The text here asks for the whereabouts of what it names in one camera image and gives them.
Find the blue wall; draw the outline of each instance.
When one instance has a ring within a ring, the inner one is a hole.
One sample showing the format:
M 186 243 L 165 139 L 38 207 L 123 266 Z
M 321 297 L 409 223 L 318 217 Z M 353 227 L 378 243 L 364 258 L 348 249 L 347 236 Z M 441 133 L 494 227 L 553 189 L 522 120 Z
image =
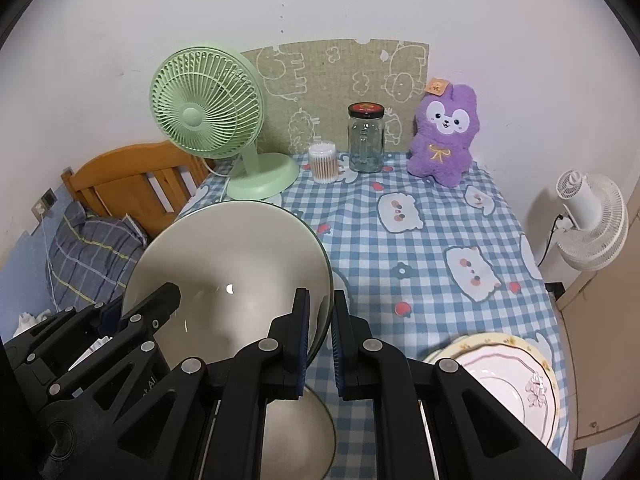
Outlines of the blue wall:
M 44 222 L 33 235 L 27 232 L 22 234 L 0 269 L 0 337 L 4 342 L 14 335 L 21 313 L 29 312 L 37 316 L 48 308 L 52 312 L 55 310 L 47 281 L 46 250 L 51 245 L 66 207 L 72 201 L 64 185 L 55 193 L 58 201 L 47 213 Z

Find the stuffed animal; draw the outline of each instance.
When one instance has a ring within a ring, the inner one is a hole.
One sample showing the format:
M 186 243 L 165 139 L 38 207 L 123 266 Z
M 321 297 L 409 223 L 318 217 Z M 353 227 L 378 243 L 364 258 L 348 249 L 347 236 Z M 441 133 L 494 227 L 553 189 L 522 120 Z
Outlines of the stuffed animal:
M 480 129 L 476 93 L 469 86 L 449 84 L 441 96 L 425 95 L 415 120 L 418 131 L 409 146 L 407 170 L 456 187 L 471 166 L 469 146 Z

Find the white fan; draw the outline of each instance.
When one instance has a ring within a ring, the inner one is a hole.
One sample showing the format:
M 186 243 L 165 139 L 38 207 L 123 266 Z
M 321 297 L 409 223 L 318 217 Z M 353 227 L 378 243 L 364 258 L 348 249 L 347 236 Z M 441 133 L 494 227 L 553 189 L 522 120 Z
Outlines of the white fan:
M 602 175 L 569 170 L 556 191 L 570 222 L 559 221 L 558 248 L 577 270 L 599 270 L 618 256 L 626 240 L 629 216 L 620 189 Z

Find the fan center cap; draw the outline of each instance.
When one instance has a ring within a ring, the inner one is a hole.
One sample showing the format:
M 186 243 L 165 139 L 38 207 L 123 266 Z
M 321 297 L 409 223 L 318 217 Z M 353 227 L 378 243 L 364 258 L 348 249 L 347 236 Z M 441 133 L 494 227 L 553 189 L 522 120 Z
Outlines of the fan center cap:
M 197 128 L 202 124 L 202 112 L 197 108 L 185 108 L 182 112 L 182 120 L 191 128 Z

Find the wooden headboard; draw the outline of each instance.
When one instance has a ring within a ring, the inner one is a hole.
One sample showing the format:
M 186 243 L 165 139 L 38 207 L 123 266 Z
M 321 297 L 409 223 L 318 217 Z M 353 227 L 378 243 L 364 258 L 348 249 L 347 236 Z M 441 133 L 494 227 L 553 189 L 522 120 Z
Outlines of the wooden headboard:
M 185 167 L 199 186 L 209 174 L 202 161 L 168 140 L 134 144 L 103 153 L 78 172 L 61 175 L 71 196 L 100 216 L 122 218 L 127 213 L 155 237 L 168 227 L 191 195 L 180 175 Z M 152 174 L 174 212 L 168 212 L 149 182 Z

